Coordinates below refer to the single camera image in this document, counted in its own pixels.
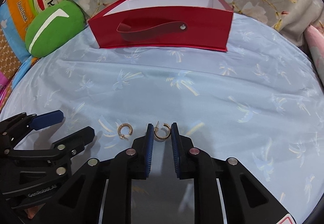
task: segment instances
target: triangular cutout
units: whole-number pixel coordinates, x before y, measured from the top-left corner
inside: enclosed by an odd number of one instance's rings
[[[71,188],[60,198],[59,204],[75,208],[85,182],[85,175],[81,175]]]
[[[240,175],[240,179],[247,197],[248,204],[251,208],[266,204],[268,199],[252,184],[246,175]]]

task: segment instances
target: white sticker with red border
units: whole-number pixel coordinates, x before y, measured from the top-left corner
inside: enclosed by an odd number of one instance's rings
[[[290,214],[287,214],[277,224],[296,224],[296,222]]]

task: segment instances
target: pink pillow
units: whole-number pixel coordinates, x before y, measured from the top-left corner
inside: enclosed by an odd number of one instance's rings
[[[317,73],[324,83],[324,36],[314,26],[309,26],[304,32],[310,53],[315,63]]]

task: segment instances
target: colorful blanket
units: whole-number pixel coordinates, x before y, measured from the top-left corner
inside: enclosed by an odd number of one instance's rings
[[[26,30],[53,0],[4,0],[0,7],[0,111],[17,82],[37,61],[25,48]]]

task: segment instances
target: blue rubber fingertip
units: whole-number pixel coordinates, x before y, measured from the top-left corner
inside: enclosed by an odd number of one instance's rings
[[[146,154],[145,154],[145,176],[148,177],[151,172],[153,142],[154,142],[154,127],[149,124],[146,132]]]
[[[171,126],[171,142],[172,142],[174,169],[176,171],[177,178],[180,178],[180,154],[179,154],[179,148],[177,144],[176,131],[174,125]]]
[[[47,114],[36,116],[31,123],[29,124],[31,129],[34,129],[36,131],[49,127],[54,124],[58,124],[62,122],[64,119],[64,114],[62,111],[52,111]]]

